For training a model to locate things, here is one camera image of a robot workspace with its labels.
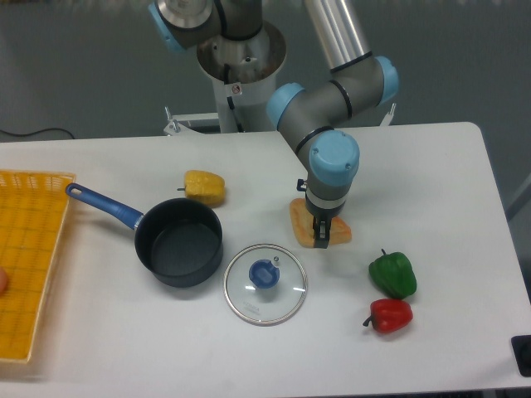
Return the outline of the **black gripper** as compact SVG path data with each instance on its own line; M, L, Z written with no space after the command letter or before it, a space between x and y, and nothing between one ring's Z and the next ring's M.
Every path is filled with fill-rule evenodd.
M313 247L327 249L330 241L332 220L343 210L344 204L329 203L327 207L320 207L311 201L305 202L305 207L312 215L312 228L314 232Z

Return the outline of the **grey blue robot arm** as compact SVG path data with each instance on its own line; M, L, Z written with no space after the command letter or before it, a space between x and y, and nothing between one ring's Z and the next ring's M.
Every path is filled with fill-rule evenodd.
M308 1L331 78L309 91L277 85L287 46L259 1L152 1L149 11L166 45L195 50L211 80L222 132L278 131L307 172L298 188L313 217L313 246L330 241L359 166L356 141L338 125L389 101L397 70L375 56L350 1Z

